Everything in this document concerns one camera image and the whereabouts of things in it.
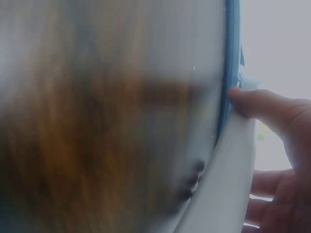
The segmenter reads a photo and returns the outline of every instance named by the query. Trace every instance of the skin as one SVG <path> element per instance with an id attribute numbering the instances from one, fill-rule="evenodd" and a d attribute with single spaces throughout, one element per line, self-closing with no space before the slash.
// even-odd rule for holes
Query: skin
<path id="1" fill-rule="evenodd" d="M 229 99 L 246 117 L 257 118 L 283 141 L 293 169 L 255 171 L 242 233 L 311 232 L 311 101 L 289 99 L 267 90 L 232 88 Z"/>

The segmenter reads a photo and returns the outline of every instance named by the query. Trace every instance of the finger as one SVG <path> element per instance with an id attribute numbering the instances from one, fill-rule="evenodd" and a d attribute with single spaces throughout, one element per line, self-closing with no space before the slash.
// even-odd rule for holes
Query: finger
<path id="1" fill-rule="evenodd" d="M 259 229 L 252 226 L 243 226 L 241 233 L 257 233 Z"/>
<path id="2" fill-rule="evenodd" d="M 245 215 L 245 222 L 260 226 L 261 220 L 263 219 L 267 207 L 270 204 L 271 202 L 265 200 L 249 199 Z"/>
<path id="3" fill-rule="evenodd" d="M 310 105 L 309 100 L 293 100 L 267 90 L 242 91 L 232 88 L 229 99 L 246 117 L 254 117 L 281 136 L 286 127 Z"/>
<path id="4" fill-rule="evenodd" d="M 254 171 L 251 194 L 258 197 L 273 198 L 280 180 L 289 170 Z"/>

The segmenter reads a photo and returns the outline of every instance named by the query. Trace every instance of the blue plastic rim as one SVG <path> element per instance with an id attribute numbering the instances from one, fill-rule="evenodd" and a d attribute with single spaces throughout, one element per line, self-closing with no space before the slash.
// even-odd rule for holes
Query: blue plastic rim
<path id="1" fill-rule="evenodd" d="M 237 86 L 241 55 L 240 0 L 226 0 L 225 72 L 216 143 L 223 131 L 230 112 L 228 91 Z"/>

